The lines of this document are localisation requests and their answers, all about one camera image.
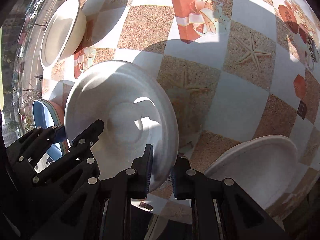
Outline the white foam bowl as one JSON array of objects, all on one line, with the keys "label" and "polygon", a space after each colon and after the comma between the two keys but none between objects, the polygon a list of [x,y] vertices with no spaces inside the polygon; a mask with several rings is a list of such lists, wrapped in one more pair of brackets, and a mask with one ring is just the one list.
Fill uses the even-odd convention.
[{"label": "white foam bowl", "polygon": [[96,120],[103,131],[92,147],[100,179],[114,177],[153,146],[150,190],[168,178],[178,152],[178,125],[171,102],[155,78],[126,61],[93,65],[72,87],[65,109],[67,138],[73,141]]},{"label": "white foam bowl", "polygon": [[80,9],[80,0],[66,0],[50,19],[41,42],[42,68],[52,68],[77,50],[85,31],[87,20]]},{"label": "white foam bowl", "polygon": [[297,147],[290,138],[267,135],[230,148],[204,175],[215,180],[232,178],[266,210],[291,183],[297,157]]}]

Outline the patterned checkered tablecloth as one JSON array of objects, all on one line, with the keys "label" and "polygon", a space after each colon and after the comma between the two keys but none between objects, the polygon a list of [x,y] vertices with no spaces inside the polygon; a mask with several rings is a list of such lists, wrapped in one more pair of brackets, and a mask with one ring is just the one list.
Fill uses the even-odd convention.
[{"label": "patterned checkered tablecloth", "polygon": [[[61,5],[65,0],[51,0]],[[75,55],[45,70],[43,97],[65,107],[88,64],[124,60],[167,92],[180,152],[205,171],[229,148],[265,135],[297,146],[295,174],[268,213],[283,220],[310,207],[319,178],[319,11],[306,0],[208,0],[212,32],[182,41],[185,0],[80,0],[88,24]]]}]

